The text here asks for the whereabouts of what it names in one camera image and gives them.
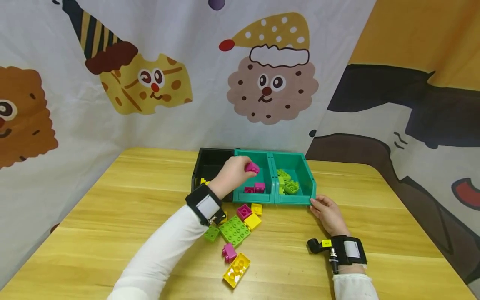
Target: cartoon backdrop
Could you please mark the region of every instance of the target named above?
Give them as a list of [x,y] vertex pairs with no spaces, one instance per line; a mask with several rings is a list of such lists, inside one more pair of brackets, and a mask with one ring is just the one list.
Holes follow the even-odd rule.
[[0,287],[123,149],[306,152],[374,0],[4,0]]
[[480,298],[479,32],[476,0],[378,0],[306,156],[375,167]]

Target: cartoon cracker character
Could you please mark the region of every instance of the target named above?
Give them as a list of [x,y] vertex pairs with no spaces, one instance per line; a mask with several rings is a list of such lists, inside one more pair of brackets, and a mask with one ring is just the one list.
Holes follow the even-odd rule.
[[0,168],[57,147],[38,72],[0,67]]
[[227,99],[236,113],[250,122],[271,125],[295,119],[312,104],[318,82],[309,62],[308,25],[301,14],[288,12],[255,21],[219,48],[229,51],[234,46],[252,48],[228,78]]
[[132,43],[122,41],[75,0],[63,0],[84,51],[87,69],[100,77],[115,110],[128,115],[150,115],[155,107],[192,102],[192,87],[185,65],[159,54],[147,61]]

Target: hand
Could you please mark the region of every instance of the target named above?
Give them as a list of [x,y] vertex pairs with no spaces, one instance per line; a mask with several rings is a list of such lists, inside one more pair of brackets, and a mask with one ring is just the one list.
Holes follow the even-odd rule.
[[245,166],[252,160],[248,156],[230,157],[208,187],[222,199],[241,186],[248,178],[257,176],[255,172],[245,172]]
[[327,196],[317,195],[316,200],[310,199],[310,210],[320,219],[325,230],[333,237],[337,235],[350,236],[338,205]]

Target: purple ball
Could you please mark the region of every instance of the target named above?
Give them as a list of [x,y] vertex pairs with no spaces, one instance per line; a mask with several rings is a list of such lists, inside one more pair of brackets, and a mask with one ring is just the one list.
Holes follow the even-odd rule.
[[219,11],[225,6],[225,0],[208,0],[208,5],[213,10]]

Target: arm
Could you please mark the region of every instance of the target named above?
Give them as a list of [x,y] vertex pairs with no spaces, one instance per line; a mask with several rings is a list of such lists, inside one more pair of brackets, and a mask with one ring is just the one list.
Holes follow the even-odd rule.
[[[351,236],[340,208],[332,199],[317,195],[311,203],[310,210],[331,236]],[[333,284],[337,300],[378,300],[372,279],[365,274],[361,264],[339,266],[338,275],[333,276]]]
[[[230,158],[208,187],[217,197],[224,198],[256,175],[244,171],[249,162],[246,156]],[[187,205],[182,206],[139,249],[108,300],[157,300],[177,262],[207,229]]]

